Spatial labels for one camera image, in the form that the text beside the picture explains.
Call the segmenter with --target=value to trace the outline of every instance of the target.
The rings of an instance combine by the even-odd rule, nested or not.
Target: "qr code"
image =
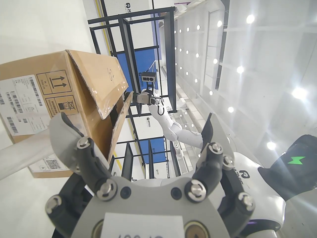
[[[54,169],[61,169],[58,161],[56,159],[52,159],[52,160],[45,160],[47,166],[51,169],[51,170],[54,170]]]

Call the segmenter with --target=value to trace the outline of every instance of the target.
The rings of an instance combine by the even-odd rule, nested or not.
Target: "cardboard box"
[[[69,50],[30,57],[0,65],[0,113],[17,143],[65,112],[109,161],[131,102],[123,103],[127,87],[115,57]],[[71,175],[54,154],[30,170],[36,178]]]

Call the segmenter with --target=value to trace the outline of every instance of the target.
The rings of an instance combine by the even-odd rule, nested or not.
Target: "camera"
[[[153,72],[142,72],[141,81],[148,83],[155,83],[157,81],[156,73]]]

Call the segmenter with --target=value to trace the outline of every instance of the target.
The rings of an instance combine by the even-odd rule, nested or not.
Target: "yellow stripe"
[[[99,3],[98,3],[98,1],[95,0],[95,3],[96,3],[96,7],[97,7],[97,11],[98,11],[99,17],[102,17],[101,12],[100,12],[100,9],[99,9]],[[102,31],[103,31],[103,35],[104,35],[105,40],[106,40],[107,49],[108,49],[108,55],[110,55],[110,47],[109,47],[109,43],[108,43],[108,39],[107,39],[107,35],[106,35],[106,30],[105,30],[105,29],[102,29]]]
[[[96,7],[97,7],[97,11],[98,11],[99,17],[102,17],[102,15],[101,15],[101,13],[100,13],[98,1],[95,0],[95,3],[96,3]],[[109,47],[109,43],[108,43],[108,40],[107,40],[106,30],[105,30],[105,29],[102,29],[102,30],[103,30],[103,34],[104,34],[104,37],[105,37],[105,40],[106,40],[106,44],[107,44],[107,48],[108,48],[108,54],[110,55],[110,47]],[[113,152],[113,155],[114,155],[114,157],[118,157],[116,151]],[[117,164],[118,164],[120,170],[122,171],[121,162],[120,162],[119,160],[116,160],[116,161],[117,161]]]

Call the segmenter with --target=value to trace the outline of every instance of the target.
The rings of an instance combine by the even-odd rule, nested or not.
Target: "green lightning logo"
[[[306,156],[293,156],[292,161],[288,162],[288,164],[303,164],[300,160],[305,158]]]

